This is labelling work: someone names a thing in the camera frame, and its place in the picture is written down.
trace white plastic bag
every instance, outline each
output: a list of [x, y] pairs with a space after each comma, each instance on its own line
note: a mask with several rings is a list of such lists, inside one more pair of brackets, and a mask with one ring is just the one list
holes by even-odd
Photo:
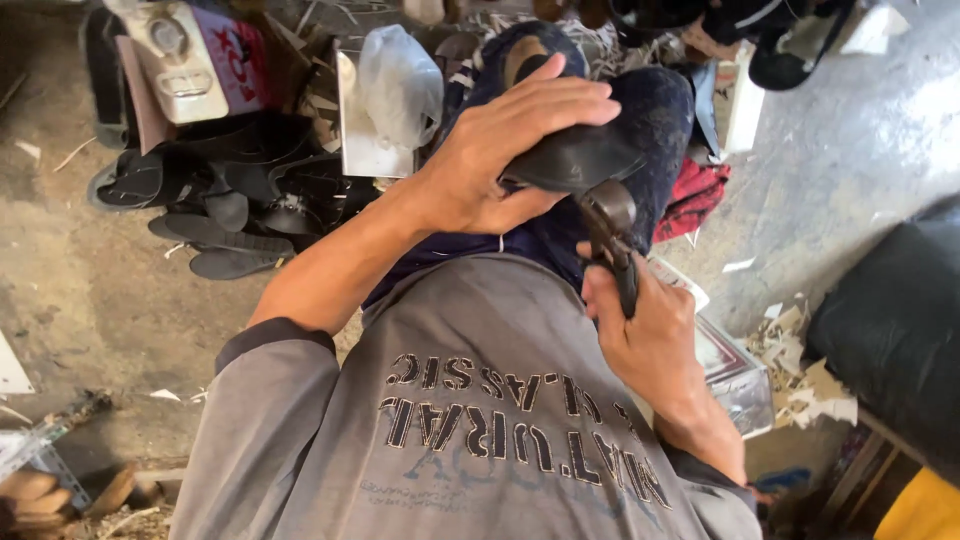
[[403, 27], [367, 35], [357, 77], [367, 114], [386, 142], [413, 150], [430, 141], [440, 127], [444, 78]]

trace concrete floor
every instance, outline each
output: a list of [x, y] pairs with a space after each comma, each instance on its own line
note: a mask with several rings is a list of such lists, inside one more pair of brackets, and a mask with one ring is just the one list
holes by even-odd
[[[803, 88], [767, 94], [755, 150], [732, 160], [727, 197], [697, 248], [682, 238], [656, 248], [704, 287], [706, 315], [731, 334], [750, 331], [767, 306], [789, 305], [797, 292], [815, 308], [897, 219], [960, 188], [960, 154], [951, 152], [960, 148], [960, 11], [952, 4], [900, 3], [913, 30], [887, 56], [833, 59]], [[280, 18], [295, 21], [298, 12], [288, 7]], [[189, 453], [202, 405], [185, 398], [206, 387], [212, 359], [270, 276], [200, 280], [184, 251], [163, 257], [171, 244], [147, 232], [152, 212], [89, 207], [87, 180], [115, 156], [97, 143], [53, 172], [92, 137], [78, 15], [0, 7], [0, 90], [29, 73], [0, 110], [0, 330], [40, 392], [8, 406], [39, 418], [82, 388], [120, 395], [118, 410], [58, 443], [82, 475], [118, 459]], [[327, 27], [348, 24], [336, 10], [316, 16]], [[15, 138], [39, 146], [40, 161]], [[751, 269], [721, 274], [725, 263], [752, 257]], [[338, 336], [343, 351], [357, 333]], [[184, 403], [147, 397], [161, 388]], [[0, 418], [0, 427], [19, 426]], [[760, 437], [749, 472], [823, 471], [843, 432], [830, 423]]]

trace metal sheet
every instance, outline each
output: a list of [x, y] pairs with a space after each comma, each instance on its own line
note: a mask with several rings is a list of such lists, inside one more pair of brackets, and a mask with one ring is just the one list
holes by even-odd
[[7, 338], [0, 332], [0, 394], [35, 394], [20, 361], [16, 359]]
[[414, 153], [385, 146], [364, 108], [357, 82], [357, 51], [337, 51], [343, 171], [348, 176], [403, 178], [414, 173]]

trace man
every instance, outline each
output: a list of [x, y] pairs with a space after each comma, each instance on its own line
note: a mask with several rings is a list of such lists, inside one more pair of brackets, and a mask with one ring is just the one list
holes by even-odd
[[[488, 43], [488, 71], [553, 32], [537, 24]], [[693, 299], [641, 257], [632, 319], [601, 267], [578, 295], [552, 255], [574, 235], [530, 225], [564, 194], [497, 182], [545, 135], [630, 109], [617, 82], [558, 79], [569, 58], [470, 103], [478, 81], [420, 172], [270, 282], [217, 357], [171, 538], [760, 537], [743, 441], [694, 357]], [[339, 369], [330, 336], [372, 291]]]

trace forearm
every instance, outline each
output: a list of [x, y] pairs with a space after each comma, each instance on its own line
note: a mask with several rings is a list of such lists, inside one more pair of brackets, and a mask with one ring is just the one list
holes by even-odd
[[428, 235], [408, 192], [412, 180], [395, 184], [284, 266], [248, 326], [288, 317], [307, 330], [340, 331], [394, 263]]
[[743, 437], [727, 411], [706, 389], [690, 410], [671, 414], [669, 420], [656, 414], [654, 430], [664, 441], [700, 459], [734, 482], [747, 483]]

